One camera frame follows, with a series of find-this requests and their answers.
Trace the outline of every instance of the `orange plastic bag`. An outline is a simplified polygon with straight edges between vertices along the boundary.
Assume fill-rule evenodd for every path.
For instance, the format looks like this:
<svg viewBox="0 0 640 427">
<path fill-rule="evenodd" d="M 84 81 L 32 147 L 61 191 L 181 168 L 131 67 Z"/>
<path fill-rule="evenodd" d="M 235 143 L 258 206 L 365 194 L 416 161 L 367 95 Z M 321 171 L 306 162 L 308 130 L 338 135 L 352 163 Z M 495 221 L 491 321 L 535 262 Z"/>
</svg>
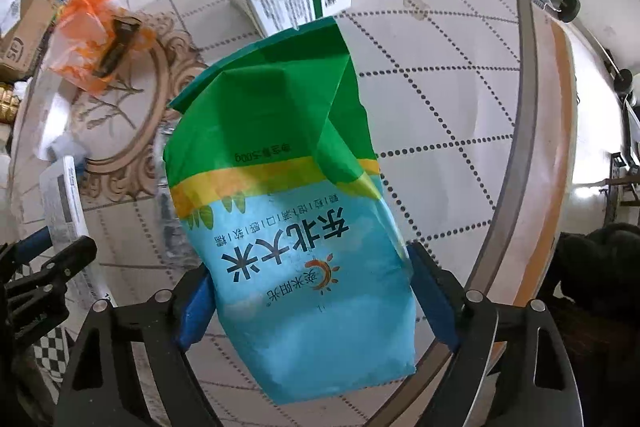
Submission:
<svg viewBox="0 0 640 427">
<path fill-rule="evenodd" d="M 43 66 L 100 94 L 127 52 L 149 49 L 155 32 L 118 0 L 68 0 L 58 15 Z"/>
</svg>

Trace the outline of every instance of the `rice bag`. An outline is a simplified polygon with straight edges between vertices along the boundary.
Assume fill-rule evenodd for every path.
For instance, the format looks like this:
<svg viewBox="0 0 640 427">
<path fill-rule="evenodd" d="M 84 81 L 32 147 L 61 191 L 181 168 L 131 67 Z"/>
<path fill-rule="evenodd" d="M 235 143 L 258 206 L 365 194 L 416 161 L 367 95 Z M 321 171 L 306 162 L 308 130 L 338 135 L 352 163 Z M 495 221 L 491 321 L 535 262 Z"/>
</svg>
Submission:
<svg viewBox="0 0 640 427">
<path fill-rule="evenodd" d="M 170 105 L 176 213 L 263 391 L 282 404 L 414 372 L 410 264 L 334 20 L 245 47 Z"/>
<path fill-rule="evenodd" d="M 100 94 L 114 80 L 125 53 L 149 49 L 155 36 L 118 0 L 67 0 L 43 67 L 80 89 Z"/>
</svg>

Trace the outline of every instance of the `green leaf illustration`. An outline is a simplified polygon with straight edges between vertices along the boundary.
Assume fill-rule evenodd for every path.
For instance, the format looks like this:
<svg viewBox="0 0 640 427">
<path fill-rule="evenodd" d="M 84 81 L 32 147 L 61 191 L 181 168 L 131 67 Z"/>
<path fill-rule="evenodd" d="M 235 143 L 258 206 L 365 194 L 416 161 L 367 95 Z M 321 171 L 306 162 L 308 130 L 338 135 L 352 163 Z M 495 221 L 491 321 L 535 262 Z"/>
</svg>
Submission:
<svg viewBox="0 0 640 427">
<path fill-rule="evenodd" d="M 213 229 L 213 210 L 211 210 L 211 207 L 205 204 L 198 209 L 198 212 L 203 225 L 209 230 Z"/>
<path fill-rule="evenodd" d="M 224 198 L 222 198 L 222 205 L 226 208 L 227 212 L 231 212 L 231 209 L 233 208 L 233 201 L 231 199 L 231 196 L 225 196 Z"/>
<path fill-rule="evenodd" d="M 242 194 L 242 192 L 238 192 L 238 194 L 234 195 L 234 203 L 238 207 L 238 210 L 240 210 L 240 213 L 244 214 L 244 211 L 246 210 L 246 205 L 244 202 L 244 194 Z"/>
</svg>

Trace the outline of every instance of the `table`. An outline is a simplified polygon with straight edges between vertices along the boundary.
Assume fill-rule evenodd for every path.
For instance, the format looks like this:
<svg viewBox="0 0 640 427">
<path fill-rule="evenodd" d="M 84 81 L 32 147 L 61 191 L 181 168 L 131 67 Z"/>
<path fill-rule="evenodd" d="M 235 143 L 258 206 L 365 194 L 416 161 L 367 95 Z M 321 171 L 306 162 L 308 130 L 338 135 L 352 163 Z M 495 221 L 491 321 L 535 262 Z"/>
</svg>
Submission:
<svg viewBox="0 0 640 427">
<path fill-rule="evenodd" d="M 55 75 L 40 72 L 21 109 L 10 172 L 12 211 L 24 237 L 43 226 L 37 182 L 48 164 L 34 155 L 41 135 L 66 127 L 84 142 L 90 150 L 81 186 L 86 222 L 113 298 L 126 305 L 171 288 L 182 274 L 162 257 L 153 197 L 153 137 L 159 122 L 173 116 L 166 102 L 208 65 L 257 40 L 258 34 L 228 0 L 121 1 L 149 14 L 147 20 L 158 32 L 154 47 L 98 99 L 66 92 L 68 86 Z M 534 256 L 534 247 L 507 250 L 519 214 L 518 206 L 510 206 L 510 190 L 519 190 L 513 200 L 522 204 L 536 116 L 542 118 L 534 112 L 531 120 L 526 109 L 538 107 L 530 103 L 538 89 L 536 57 L 527 58 L 520 39 L 535 48 L 533 19 L 545 17 L 532 16 L 530 10 L 528 0 L 352 0 L 351 8 L 335 17 L 358 73 L 385 198 L 402 235 L 420 240 L 461 282 L 491 288 L 503 301 L 513 301 L 523 288 L 520 281 L 531 279 L 526 269 Z M 526 24 L 519 24 L 524 19 Z M 524 71 L 521 60 L 526 59 L 530 66 Z M 70 107 L 52 105 L 54 95 Z M 528 133 L 530 148 L 516 146 L 514 133 Z M 549 136 L 552 141 L 555 135 Z M 553 165 L 556 157 L 544 153 L 541 158 Z M 526 168 L 515 168 L 518 162 Z M 524 179 L 516 176 L 520 171 Z M 546 216 L 546 210 L 530 208 L 536 216 Z M 501 228 L 498 214 L 504 216 L 500 222 L 510 223 L 511 232 Z M 50 255 L 34 260 L 33 268 Z M 544 272 L 548 250 L 542 259 L 534 280 Z M 524 294 L 530 298 L 533 292 L 529 288 Z M 71 316 L 65 327 L 74 336 L 84 312 L 71 301 L 68 305 Z M 257 388 L 216 317 L 188 358 L 225 425 L 389 425 L 420 396 L 446 359 L 442 346 L 433 344 L 419 306 L 415 328 L 416 377 L 281 407 Z M 162 408 L 139 348 L 143 389 L 152 415 L 161 421 Z"/>
</svg>

